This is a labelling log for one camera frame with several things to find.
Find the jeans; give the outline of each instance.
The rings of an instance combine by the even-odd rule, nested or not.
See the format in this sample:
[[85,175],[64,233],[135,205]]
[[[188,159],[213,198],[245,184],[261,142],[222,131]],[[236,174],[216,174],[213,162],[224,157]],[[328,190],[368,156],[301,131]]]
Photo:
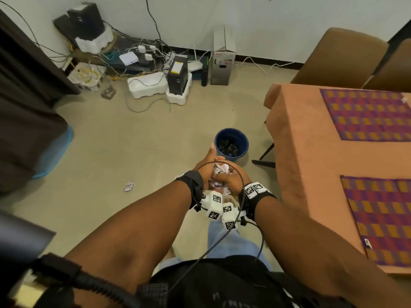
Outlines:
[[[226,232],[227,230],[224,229],[221,221],[211,221],[208,226],[207,248],[210,248]],[[211,250],[211,252],[207,254],[207,258],[226,258],[227,256],[232,255],[257,256],[259,250],[259,246],[240,236],[237,229],[233,229],[215,248]],[[271,271],[271,266],[262,253],[259,256],[259,260],[263,262],[269,271]],[[178,257],[166,259],[159,264],[159,271],[180,262],[182,262],[182,260]]]

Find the wristband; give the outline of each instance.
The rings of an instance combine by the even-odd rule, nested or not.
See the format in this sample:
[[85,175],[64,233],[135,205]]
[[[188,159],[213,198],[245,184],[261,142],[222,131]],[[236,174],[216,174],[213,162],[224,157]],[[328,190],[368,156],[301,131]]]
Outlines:
[[243,210],[246,212],[246,216],[254,221],[254,213],[258,202],[264,197],[275,197],[270,191],[268,191],[260,183],[249,183],[241,190],[238,195],[238,200],[241,203],[244,201]]
[[204,182],[198,171],[187,171],[175,180],[184,182],[191,192],[191,205],[190,208],[200,203],[203,198]]

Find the blue bucket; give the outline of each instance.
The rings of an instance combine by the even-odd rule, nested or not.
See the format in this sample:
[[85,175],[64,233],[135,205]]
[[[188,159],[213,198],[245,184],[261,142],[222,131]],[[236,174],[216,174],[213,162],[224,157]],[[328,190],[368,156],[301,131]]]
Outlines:
[[73,129],[68,125],[67,130],[57,137],[42,153],[34,169],[36,174],[32,179],[46,176],[54,169],[69,147],[72,137]]
[[[236,157],[234,156],[228,156],[222,153],[218,149],[218,143],[220,140],[227,140],[229,139],[234,145],[237,146],[238,148],[238,155]],[[217,133],[214,139],[214,145],[215,149],[217,150],[217,153],[219,155],[222,155],[226,158],[226,160],[235,162],[237,159],[241,158],[244,156],[247,151],[248,151],[248,139],[244,135],[244,133],[238,129],[222,129]]]

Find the black water bottle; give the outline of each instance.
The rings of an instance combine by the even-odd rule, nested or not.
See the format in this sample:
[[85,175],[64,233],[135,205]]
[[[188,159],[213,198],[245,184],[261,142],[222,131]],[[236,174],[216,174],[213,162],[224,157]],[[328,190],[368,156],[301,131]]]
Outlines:
[[207,86],[208,81],[208,64],[204,64],[201,70],[201,85]]

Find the chair leg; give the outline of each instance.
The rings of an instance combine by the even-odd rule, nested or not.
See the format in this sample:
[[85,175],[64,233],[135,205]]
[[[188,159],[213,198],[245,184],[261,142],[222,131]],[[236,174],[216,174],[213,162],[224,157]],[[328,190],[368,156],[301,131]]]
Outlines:
[[261,161],[261,160],[251,160],[251,162],[253,162],[253,164],[255,164],[255,165],[261,165],[261,166],[266,166],[266,167],[270,167],[270,168],[275,168],[275,162]]
[[268,149],[264,152],[264,154],[261,156],[259,160],[262,160],[267,155],[267,153],[269,153],[273,148],[274,148],[274,143],[270,147],[268,147]]

